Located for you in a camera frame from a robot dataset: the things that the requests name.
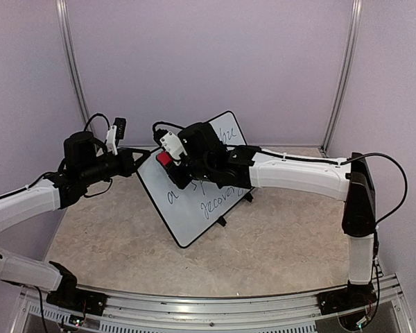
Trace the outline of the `black wire easel stand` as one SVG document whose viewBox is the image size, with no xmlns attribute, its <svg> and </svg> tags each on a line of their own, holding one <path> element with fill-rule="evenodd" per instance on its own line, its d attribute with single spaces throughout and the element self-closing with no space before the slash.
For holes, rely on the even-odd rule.
<svg viewBox="0 0 416 333">
<path fill-rule="evenodd" d="M 244 203 L 252 203 L 254 200 L 254 196 L 251 191 L 248 191 L 244 194 L 242 198 L 238 200 L 238 202 L 232 206 L 232 208 L 228 209 L 226 213 L 220 215 L 220 217 L 216 220 L 215 224 L 219 224 L 221 227 L 225 227 L 227 225 L 226 217 L 228 217 L 232 212 L 237 210 L 242 204 Z"/>
</svg>

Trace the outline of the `red black whiteboard eraser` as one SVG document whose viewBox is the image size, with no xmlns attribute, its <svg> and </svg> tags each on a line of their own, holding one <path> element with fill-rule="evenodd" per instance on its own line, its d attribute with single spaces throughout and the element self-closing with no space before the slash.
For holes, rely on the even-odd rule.
<svg viewBox="0 0 416 333">
<path fill-rule="evenodd" d="M 156 160 L 164 168 L 167 168 L 170 164 L 173 164 L 171 156 L 166 151 L 158 153 L 156 156 Z"/>
</svg>

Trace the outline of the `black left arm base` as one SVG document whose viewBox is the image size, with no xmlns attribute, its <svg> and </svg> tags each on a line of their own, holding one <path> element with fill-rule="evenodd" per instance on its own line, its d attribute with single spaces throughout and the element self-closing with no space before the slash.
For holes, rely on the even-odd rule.
<svg viewBox="0 0 416 333">
<path fill-rule="evenodd" d="M 56 291 L 50 291 L 46 301 L 64 309 L 102 316 L 107 302 L 107 295 L 100 292 L 79 289 L 75 285 L 59 286 Z"/>
</svg>

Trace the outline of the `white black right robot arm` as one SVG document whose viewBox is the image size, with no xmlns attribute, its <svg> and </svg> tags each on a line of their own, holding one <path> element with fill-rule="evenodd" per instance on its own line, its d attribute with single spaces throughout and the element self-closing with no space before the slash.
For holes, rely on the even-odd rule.
<svg viewBox="0 0 416 333">
<path fill-rule="evenodd" d="M 259 146 L 227 145 L 208 122 L 182 128 L 178 134 L 160 130 L 157 158 L 169 178 L 185 189 L 194 180 L 218 188 L 281 188 L 319 194 L 342 201 L 342 229 L 349 240 L 349 275 L 340 300 L 355 308 L 373 301 L 376 238 L 375 190 L 365 158 L 314 158 L 276 153 Z"/>
</svg>

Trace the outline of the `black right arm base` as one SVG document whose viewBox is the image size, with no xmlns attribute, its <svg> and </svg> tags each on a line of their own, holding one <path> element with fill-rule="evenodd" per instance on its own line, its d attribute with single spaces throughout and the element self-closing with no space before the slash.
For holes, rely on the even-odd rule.
<svg viewBox="0 0 416 333">
<path fill-rule="evenodd" d="M 371 282 L 368 284 L 352 284 L 348 282 L 346 287 L 333 291 L 323 291 L 316 298 L 322 315 L 364 307 L 377 301 Z"/>
</svg>

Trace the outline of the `white whiteboard black frame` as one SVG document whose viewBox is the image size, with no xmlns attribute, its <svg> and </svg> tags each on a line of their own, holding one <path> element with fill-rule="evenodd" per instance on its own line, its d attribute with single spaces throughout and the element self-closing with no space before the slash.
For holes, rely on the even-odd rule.
<svg viewBox="0 0 416 333">
<path fill-rule="evenodd" d="M 179 189 L 157 160 L 162 151 L 159 148 L 152 153 L 137 175 L 176 244 L 186 248 L 222 221 L 251 191 L 232 186 L 219 189 L 206 180 L 193 180 L 185 189 Z"/>
</svg>

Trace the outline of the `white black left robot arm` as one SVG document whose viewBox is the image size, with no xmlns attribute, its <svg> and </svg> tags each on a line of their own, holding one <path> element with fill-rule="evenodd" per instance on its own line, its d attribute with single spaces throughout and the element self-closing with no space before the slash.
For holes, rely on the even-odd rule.
<svg viewBox="0 0 416 333">
<path fill-rule="evenodd" d="M 59 217 L 81 198 L 91 198 L 88 189 L 100 182 L 111 184 L 117 176 L 129 178 L 151 152 L 119 148 L 115 128 L 102 142 L 89 131 L 72 134 L 63 144 L 64 157 L 57 171 L 43 173 L 25 187 L 0 195 L 0 281 L 36 287 L 57 297 L 70 309 L 83 302 L 76 276 L 60 264 L 48 263 L 29 253 L 22 241 L 13 246 L 10 238 L 28 226 L 49 245 L 58 226 L 42 223 Z"/>
</svg>

